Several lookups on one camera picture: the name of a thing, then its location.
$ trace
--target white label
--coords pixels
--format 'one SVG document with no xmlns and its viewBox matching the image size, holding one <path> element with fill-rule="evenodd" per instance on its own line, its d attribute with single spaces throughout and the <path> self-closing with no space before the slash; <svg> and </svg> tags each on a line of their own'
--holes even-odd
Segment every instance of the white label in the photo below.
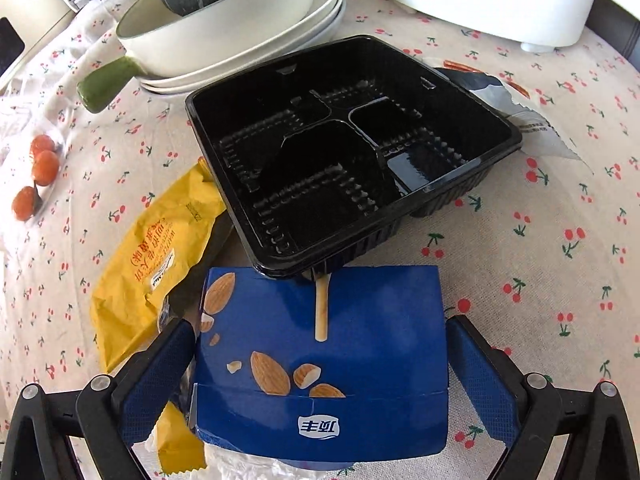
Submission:
<svg viewBox="0 0 640 480">
<path fill-rule="evenodd" d="M 325 440 L 340 435 L 340 423 L 331 415 L 299 416 L 298 433 L 307 438 Z"/>
<path fill-rule="evenodd" d="M 156 270 L 153 276 L 151 276 L 151 291 L 156 290 L 158 285 L 160 285 L 160 281 L 162 281 L 162 277 L 166 270 L 174 264 L 175 259 L 175 251 L 174 248 L 171 248 L 171 252 L 167 254 L 164 262 L 160 265 L 160 268 Z"/>
</svg>

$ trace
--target white plate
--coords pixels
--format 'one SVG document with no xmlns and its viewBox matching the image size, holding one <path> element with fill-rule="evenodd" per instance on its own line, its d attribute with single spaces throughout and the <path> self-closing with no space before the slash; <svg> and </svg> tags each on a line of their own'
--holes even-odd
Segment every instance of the white plate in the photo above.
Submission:
<svg viewBox="0 0 640 480">
<path fill-rule="evenodd" d="M 329 41 L 334 36 L 338 26 L 340 25 L 340 22 L 344 17 L 346 6 L 347 2 L 345 0 L 339 0 L 338 4 L 335 6 L 335 9 L 332 10 L 332 12 L 324 20 L 322 20 L 322 22 L 319 23 L 317 27 L 310 30 L 307 34 L 296 38 L 295 40 L 291 41 L 289 44 L 286 44 L 281 48 L 275 49 L 274 51 L 255 59 L 251 59 L 245 64 L 235 66 L 228 71 L 217 73 L 213 76 L 204 78 L 200 81 L 194 81 L 187 85 L 175 86 L 170 88 L 156 88 L 145 83 L 140 83 L 140 86 L 142 86 L 142 88 L 144 88 L 145 90 L 148 90 L 149 92 L 155 94 L 167 95 L 193 92 L 198 88 L 230 76 L 235 72 L 240 72 L 241 70 L 249 68 L 260 62 L 267 61 L 274 57 L 283 56 L 284 54 L 288 54 L 289 52 L 295 52 L 297 50 L 302 50 L 303 48 L 308 48 L 310 46 L 315 46 L 316 44 L 324 43 L 325 41 Z"/>
<path fill-rule="evenodd" d="M 265 52 L 270 52 L 277 45 L 289 44 L 293 39 L 299 37 L 301 34 L 315 28 L 331 13 L 335 8 L 337 1 L 338 0 L 313 0 L 306 16 L 295 25 L 292 25 L 287 30 L 284 30 L 267 41 L 263 41 L 240 54 L 236 54 L 235 56 L 229 57 L 213 65 L 175 77 L 161 78 L 148 75 L 139 76 L 138 80 L 144 86 L 150 86 L 153 88 L 175 88 L 177 86 L 184 86 L 196 81 L 202 81 L 203 79 L 212 77 L 214 74 L 219 72 L 227 72 L 231 67 L 244 65 L 249 60 L 261 56 Z"/>
</svg>

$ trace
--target blue box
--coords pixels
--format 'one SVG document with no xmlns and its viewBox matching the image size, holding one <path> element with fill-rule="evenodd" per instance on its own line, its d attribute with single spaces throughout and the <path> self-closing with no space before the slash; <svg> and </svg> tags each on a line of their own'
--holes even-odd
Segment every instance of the blue box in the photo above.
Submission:
<svg viewBox="0 0 640 480">
<path fill-rule="evenodd" d="M 439 453 L 446 443 L 448 368 L 437 267 L 345 267 L 331 276 L 328 340 L 314 338 L 316 290 L 251 268 L 209 271 L 205 292 L 235 274 L 233 293 L 196 349 L 191 420 L 210 444 L 295 462 L 372 462 Z M 220 340 L 214 346 L 212 339 Z M 250 357 L 290 377 L 268 395 Z M 231 374 L 226 365 L 239 360 Z M 291 379 L 321 368 L 344 398 L 309 397 Z"/>
</svg>

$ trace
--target white logo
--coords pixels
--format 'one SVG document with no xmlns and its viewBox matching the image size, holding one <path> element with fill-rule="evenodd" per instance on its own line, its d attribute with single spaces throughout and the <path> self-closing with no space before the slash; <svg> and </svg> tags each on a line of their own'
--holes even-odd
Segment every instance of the white logo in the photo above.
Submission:
<svg viewBox="0 0 640 480">
<path fill-rule="evenodd" d="M 299 416 L 298 433 L 307 438 L 326 440 L 340 435 L 340 423 L 331 415 Z"/>
</svg>

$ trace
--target red cherry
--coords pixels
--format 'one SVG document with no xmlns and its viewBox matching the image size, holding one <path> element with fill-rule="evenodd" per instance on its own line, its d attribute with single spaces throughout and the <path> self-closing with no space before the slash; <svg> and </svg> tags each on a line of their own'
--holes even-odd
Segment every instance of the red cherry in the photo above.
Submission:
<svg viewBox="0 0 640 480">
<path fill-rule="evenodd" d="M 458 310 L 462 314 L 466 314 L 467 312 L 469 312 L 470 308 L 471 308 L 471 302 L 467 298 L 462 298 L 461 300 L 458 300 Z"/>
</svg>

